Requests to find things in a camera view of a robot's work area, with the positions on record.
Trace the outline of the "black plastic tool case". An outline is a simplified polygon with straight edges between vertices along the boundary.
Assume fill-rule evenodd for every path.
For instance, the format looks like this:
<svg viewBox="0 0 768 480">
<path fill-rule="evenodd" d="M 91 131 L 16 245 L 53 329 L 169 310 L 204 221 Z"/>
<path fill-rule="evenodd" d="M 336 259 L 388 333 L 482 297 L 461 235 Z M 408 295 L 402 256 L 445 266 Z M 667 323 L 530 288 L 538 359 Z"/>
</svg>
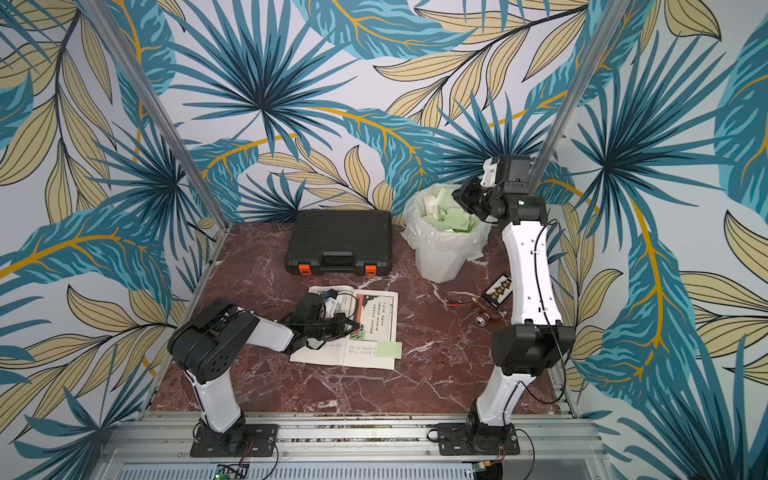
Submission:
<svg viewBox="0 0 768 480">
<path fill-rule="evenodd" d="M 301 211 L 284 266 L 288 273 L 301 276 L 388 275 L 393 268 L 392 216 L 383 210 Z"/>
</svg>

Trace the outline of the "green sticky notes in bin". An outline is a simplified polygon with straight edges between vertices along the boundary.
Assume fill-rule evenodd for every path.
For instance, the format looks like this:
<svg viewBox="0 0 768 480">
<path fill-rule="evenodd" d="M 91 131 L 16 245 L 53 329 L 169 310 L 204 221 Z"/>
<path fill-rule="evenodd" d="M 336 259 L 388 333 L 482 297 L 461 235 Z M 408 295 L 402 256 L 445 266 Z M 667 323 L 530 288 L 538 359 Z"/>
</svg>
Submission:
<svg viewBox="0 0 768 480">
<path fill-rule="evenodd" d="M 422 219 L 441 232 L 469 233 L 477 225 L 473 215 L 462 207 L 440 211 L 435 205 L 436 196 L 427 196 L 423 200 L 425 215 Z"/>
</svg>

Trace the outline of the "green sticky note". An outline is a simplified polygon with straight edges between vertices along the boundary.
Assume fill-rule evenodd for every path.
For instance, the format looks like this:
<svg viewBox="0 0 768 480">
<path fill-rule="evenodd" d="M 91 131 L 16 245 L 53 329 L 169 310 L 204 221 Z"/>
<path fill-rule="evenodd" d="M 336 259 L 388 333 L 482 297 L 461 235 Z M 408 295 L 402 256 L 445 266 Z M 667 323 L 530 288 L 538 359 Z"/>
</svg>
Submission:
<svg viewBox="0 0 768 480">
<path fill-rule="evenodd" d="M 436 195 L 435 205 L 440 211 L 459 208 L 460 205 L 453 198 L 453 188 L 441 188 Z"/>
<path fill-rule="evenodd" d="M 402 358 L 402 343 L 397 341 L 378 341 L 376 345 L 376 356 L 386 359 Z"/>
</svg>

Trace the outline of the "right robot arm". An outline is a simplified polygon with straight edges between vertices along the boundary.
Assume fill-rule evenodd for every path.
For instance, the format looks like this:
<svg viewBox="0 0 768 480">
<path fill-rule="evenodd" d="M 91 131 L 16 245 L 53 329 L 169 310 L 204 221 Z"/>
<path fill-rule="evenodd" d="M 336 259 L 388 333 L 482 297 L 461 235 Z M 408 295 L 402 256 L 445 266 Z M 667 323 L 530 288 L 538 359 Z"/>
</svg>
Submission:
<svg viewBox="0 0 768 480">
<path fill-rule="evenodd" d="M 530 159 L 501 155 L 465 181 L 454 200 L 480 220 L 493 218 L 509 258 L 511 323 L 492 335 L 494 370 L 466 421 L 466 435 L 505 437 L 507 415 L 545 370 L 563 366 L 576 332 L 564 324 L 549 277 L 545 200 L 530 193 Z"/>
</svg>

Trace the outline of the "black patterned card box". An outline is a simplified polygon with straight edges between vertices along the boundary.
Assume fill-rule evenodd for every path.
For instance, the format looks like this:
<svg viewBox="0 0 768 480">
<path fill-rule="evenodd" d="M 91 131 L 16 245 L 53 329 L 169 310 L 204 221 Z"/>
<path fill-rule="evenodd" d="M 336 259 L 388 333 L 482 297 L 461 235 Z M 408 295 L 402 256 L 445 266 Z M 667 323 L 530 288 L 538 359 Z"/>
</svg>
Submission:
<svg viewBox="0 0 768 480">
<path fill-rule="evenodd" d="M 498 309 L 512 295 L 512 277 L 503 272 L 481 295 L 492 307 Z"/>
</svg>

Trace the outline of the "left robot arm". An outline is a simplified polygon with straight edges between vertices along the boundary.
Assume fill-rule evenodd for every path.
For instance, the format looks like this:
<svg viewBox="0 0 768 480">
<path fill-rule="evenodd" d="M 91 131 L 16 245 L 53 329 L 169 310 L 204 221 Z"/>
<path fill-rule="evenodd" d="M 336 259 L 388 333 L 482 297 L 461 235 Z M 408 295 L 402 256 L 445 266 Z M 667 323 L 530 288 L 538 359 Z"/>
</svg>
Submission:
<svg viewBox="0 0 768 480">
<path fill-rule="evenodd" d="M 194 389 L 201 407 L 198 431 L 204 439 L 230 454 L 248 445 L 230 377 L 230 367 L 245 346 L 290 356 L 305 347 L 318 350 L 360 329 L 353 314 L 327 306 L 340 296 L 336 290 L 308 293 L 279 321 L 218 298 L 176 329 L 167 350 Z"/>
</svg>

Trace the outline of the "white lined trash bin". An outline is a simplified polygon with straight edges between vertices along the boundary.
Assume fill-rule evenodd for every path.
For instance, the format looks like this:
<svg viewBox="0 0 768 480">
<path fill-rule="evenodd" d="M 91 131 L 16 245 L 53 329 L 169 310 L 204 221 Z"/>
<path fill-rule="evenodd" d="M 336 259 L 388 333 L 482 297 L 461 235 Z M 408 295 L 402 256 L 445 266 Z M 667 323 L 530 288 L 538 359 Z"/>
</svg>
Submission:
<svg viewBox="0 0 768 480">
<path fill-rule="evenodd" d="M 459 188 L 457 184 L 434 184 L 414 194 L 405 205 L 403 237 L 415 252 L 421 276 L 434 283 L 450 281 L 465 262 L 483 256 L 491 226 L 476 217 L 476 227 L 469 233 L 441 232 L 427 224 L 423 200 L 436 196 L 441 188 Z"/>
</svg>

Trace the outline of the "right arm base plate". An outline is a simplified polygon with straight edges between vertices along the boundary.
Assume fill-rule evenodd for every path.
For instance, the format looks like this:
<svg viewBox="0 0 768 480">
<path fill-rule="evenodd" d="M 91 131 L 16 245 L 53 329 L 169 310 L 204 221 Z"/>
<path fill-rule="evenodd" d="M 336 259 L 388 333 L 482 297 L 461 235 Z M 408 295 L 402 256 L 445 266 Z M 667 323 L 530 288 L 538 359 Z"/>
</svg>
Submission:
<svg viewBox="0 0 768 480">
<path fill-rule="evenodd" d="M 429 429 L 426 438 L 438 445 L 441 456 L 505 456 L 520 453 L 512 425 L 489 427 L 484 424 L 441 423 Z"/>
</svg>

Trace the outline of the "aluminium frame post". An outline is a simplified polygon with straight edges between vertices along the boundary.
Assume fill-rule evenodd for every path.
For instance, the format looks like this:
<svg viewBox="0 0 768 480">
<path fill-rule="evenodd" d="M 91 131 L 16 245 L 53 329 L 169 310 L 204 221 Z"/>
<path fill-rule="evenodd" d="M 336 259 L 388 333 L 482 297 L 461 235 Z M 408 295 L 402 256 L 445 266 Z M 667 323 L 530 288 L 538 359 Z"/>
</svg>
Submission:
<svg viewBox="0 0 768 480">
<path fill-rule="evenodd" d="M 87 16 L 94 23 L 96 32 L 113 54 L 117 65 L 132 84 L 138 99 L 144 104 L 155 127 L 164 137 L 171 152 L 185 171 L 189 183 L 197 191 L 205 209 L 219 228 L 228 232 L 231 227 L 230 222 L 223 214 L 218 201 L 212 195 L 199 169 L 194 164 L 190 152 L 171 121 L 171 117 L 165 111 L 143 67 L 135 58 L 135 54 L 131 52 L 129 42 L 120 32 L 119 25 L 111 15 L 107 2 L 85 0 L 81 4 Z"/>
<path fill-rule="evenodd" d="M 611 38 L 619 26 L 621 17 L 628 4 L 628 1 L 607 2 L 604 14 L 601 17 L 590 42 L 586 45 L 584 57 L 579 68 L 575 70 L 558 113 L 554 117 L 548 136 L 542 143 L 539 154 L 531 166 L 531 192 L 536 190 L 543 178 L 548 164 L 553 159 L 556 146 L 562 137 L 568 120 L 577 109 L 592 76 L 598 68 L 598 65 L 601 63 L 602 55 L 608 48 Z"/>
</svg>

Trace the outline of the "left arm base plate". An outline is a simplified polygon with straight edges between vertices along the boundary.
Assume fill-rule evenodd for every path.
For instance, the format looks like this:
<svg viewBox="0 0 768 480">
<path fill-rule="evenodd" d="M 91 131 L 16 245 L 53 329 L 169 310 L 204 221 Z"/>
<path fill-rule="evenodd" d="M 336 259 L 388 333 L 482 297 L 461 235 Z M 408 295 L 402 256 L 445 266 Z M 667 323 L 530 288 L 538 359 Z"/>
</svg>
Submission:
<svg viewBox="0 0 768 480">
<path fill-rule="evenodd" d="M 236 424 L 215 432 L 203 420 L 193 430 L 192 458 L 268 458 L 275 452 L 276 424 Z"/>
</svg>

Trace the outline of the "right aluminium frame post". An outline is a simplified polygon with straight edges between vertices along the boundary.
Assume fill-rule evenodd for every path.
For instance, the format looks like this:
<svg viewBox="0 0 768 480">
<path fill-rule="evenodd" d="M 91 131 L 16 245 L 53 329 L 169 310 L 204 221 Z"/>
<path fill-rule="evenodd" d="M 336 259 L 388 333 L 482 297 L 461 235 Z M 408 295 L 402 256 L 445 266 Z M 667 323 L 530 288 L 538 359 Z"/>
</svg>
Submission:
<svg viewBox="0 0 768 480">
<path fill-rule="evenodd" d="M 601 17 L 590 42 L 586 45 L 584 57 L 579 68 L 575 70 L 558 113 L 554 117 L 548 136 L 542 143 L 539 154 L 531 166 L 531 192 L 536 190 L 543 178 L 548 164 L 553 159 L 556 146 L 562 137 L 568 120 L 577 109 L 592 76 L 598 68 L 598 65 L 601 63 L 602 55 L 608 48 L 611 38 L 619 26 L 621 17 L 628 4 L 628 1 L 607 2 L 604 14 Z"/>
</svg>

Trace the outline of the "aluminium front rail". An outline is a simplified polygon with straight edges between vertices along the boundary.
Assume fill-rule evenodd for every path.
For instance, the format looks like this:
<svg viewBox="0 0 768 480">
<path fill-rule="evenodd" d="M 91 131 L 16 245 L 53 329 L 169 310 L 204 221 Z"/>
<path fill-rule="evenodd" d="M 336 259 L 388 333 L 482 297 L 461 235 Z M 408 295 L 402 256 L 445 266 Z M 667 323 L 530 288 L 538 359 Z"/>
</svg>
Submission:
<svg viewBox="0 0 768 480">
<path fill-rule="evenodd" d="M 277 433 L 250 456 L 191 454 L 193 413 L 150 414 L 118 427 L 93 479 L 477 479 L 500 467 L 504 479 L 614 479 L 606 446 L 592 420 L 516 415 L 506 447 L 487 453 L 437 441 L 441 424 L 461 416 L 249 414 L 250 424 Z"/>
</svg>

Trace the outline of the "left aluminium frame post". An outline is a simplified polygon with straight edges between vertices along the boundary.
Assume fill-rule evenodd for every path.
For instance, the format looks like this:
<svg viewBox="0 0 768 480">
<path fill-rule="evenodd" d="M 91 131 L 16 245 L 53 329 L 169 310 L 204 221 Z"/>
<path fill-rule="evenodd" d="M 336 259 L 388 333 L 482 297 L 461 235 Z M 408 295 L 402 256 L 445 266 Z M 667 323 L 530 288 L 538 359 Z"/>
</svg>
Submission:
<svg viewBox="0 0 768 480">
<path fill-rule="evenodd" d="M 107 2 L 85 0 L 81 4 L 87 16 L 94 23 L 96 32 L 113 54 L 117 65 L 132 84 L 138 99 L 144 104 L 155 127 L 164 137 L 171 152 L 185 171 L 189 183 L 197 191 L 205 209 L 219 228 L 228 232 L 231 227 L 230 222 L 223 214 L 218 201 L 212 195 L 199 169 L 194 164 L 190 152 L 171 121 L 171 117 L 165 111 L 143 67 L 135 58 L 135 54 L 131 52 L 129 42 L 120 32 L 119 25 L 111 15 Z"/>
</svg>

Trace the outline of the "green cover picture book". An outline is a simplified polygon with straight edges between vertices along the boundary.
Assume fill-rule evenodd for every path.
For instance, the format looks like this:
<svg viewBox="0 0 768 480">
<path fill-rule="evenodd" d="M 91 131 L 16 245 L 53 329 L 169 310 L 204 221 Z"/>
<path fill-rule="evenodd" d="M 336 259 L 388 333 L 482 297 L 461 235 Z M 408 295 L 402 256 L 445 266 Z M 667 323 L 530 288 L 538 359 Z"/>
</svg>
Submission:
<svg viewBox="0 0 768 480">
<path fill-rule="evenodd" d="M 287 320 L 306 336 L 306 344 L 290 360 L 393 370 L 402 358 L 402 344 L 396 339 L 398 302 L 394 291 L 311 287 Z"/>
</svg>

